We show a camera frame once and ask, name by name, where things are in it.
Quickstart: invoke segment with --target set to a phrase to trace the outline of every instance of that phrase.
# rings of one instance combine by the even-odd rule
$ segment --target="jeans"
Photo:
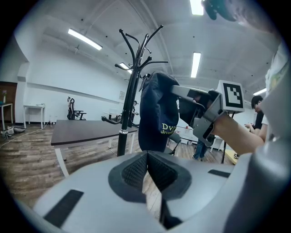
[[[203,158],[206,151],[207,151],[207,146],[202,141],[198,140],[194,158],[195,159],[198,159],[199,157]]]

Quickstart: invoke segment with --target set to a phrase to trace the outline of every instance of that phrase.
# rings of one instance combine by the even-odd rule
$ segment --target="office chair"
[[[170,148],[166,147],[164,153],[175,156],[176,148],[179,145],[179,143],[181,142],[180,135],[177,134],[177,133],[173,133],[171,136],[169,136],[169,139],[174,141],[175,143],[177,143],[177,145],[175,146],[175,148],[173,150],[171,150]]]
[[[83,111],[80,110],[74,110],[74,103],[75,100],[73,98],[68,97],[67,101],[69,102],[69,109],[68,109],[68,115],[67,118],[69,120],[75,120],[76,118],[79,117],[79,120],[86,120],[83,118],[83,115],[86,114]]]

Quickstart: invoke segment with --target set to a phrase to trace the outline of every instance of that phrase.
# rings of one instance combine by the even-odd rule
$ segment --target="dark tabletop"
[[[87,142],[119,135],[121,124],[103,121],[57,120],[50,144],[52,146]],[[127,128],[129,133],[137,128]]]

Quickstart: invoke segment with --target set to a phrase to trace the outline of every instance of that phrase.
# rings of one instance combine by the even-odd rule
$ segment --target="black coat rack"
[[[152,64],[152,63],[168,63],[168,61],[151,61],[152,60],[151,56],[149,56],[143,63],[141,63],[145,50],[148,50],[148,52],[151,54],[151,51],[146,47],[147,44],[150,42],[150,40],[153,38],[153,36],[162,28],[163,28],[163,25],[161,25],[157,30],[155,30],[155,32],[151,36],[149,36],[149,34],[146,34],[141,45],[140,45],[140,42],[135,37],[133,37],[127,33],[124,34],[123,30],[119,29],[119,32],[121,33],[123,39],[125,40],[127,46],[130,49],[133,62],[132,62],[132,64],[129,64],[129,66],[131,66],[129,69],[125,69],[118,64],[115,64],[115,67],[118,67],[118,68],[125,70],[125,71],[132,70],[132,73],[131,73],[128,87],[127,87],[127,91],[126,91],[126,96],[125,96],[125,101],[124,101],[124,105],[123,105],[121,119],[119,121],[115,122],[115,121],[107,119],[105,116],[103,116],[101,118],[103,121],[109,122],[110,124],[119,124],[122,122],[121,129],[119,130],[117,156],[122,156],[125,154],[125,145],[126,145],[126,139],[127,139],[127,133],[128,133],[127,127],[128,126],[129,127],[131,127],[131,126],[138,127],[138,125],[136,125],[132,122],[130,115],[131,115],[132,108],[133,108],[133,102],[135,99],[138,80],[139,80],[139,78],[142,78],[140,76],[142,69],[145,66]],[[138,43],[138,49],[137,49],[136,55],[134,54],[134,51],[133,51],[130,43],[128,42],[126,36],[134,39]]]

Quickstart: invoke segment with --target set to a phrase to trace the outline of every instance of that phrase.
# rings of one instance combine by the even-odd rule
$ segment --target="white wall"
[[[101,120],[110,108],[122,109],[119,94],[126,92],[127,83],[98,63],[61,47],[42,43],[28,73],[24,102],[44,103],[46,122],[66,119],[68,96],[75,99],[75,110],[87,113],[87,120]],[[39,111],[30,111],[30,121],[40,121]]]
[[[253,123],[254,121],[254,113],[255,111],[253,109],[245,108],[244,112],[235,114],[233,116],[233,119],[243,127],[245,127],[245,124],[247,123]]]
[[[15,113],[15,122],[20,123],[23,122],[23,104],[26,91],[26,82],[25,81],[19,81],[17,83],[17,89],[16,89],[16,95],[15,95],[15,107],[14,107],[14,113]]]
[[[35,55],[41,43],[42,34],[47,26],[46,12],[49,1],[39,1],[32,10],[23,18],[14,31],[15,39],[22,53],[28,61]]]
[[[18,70],[23,62],[25,57],[12,37],[0,58],[0,81],[17,83]]]

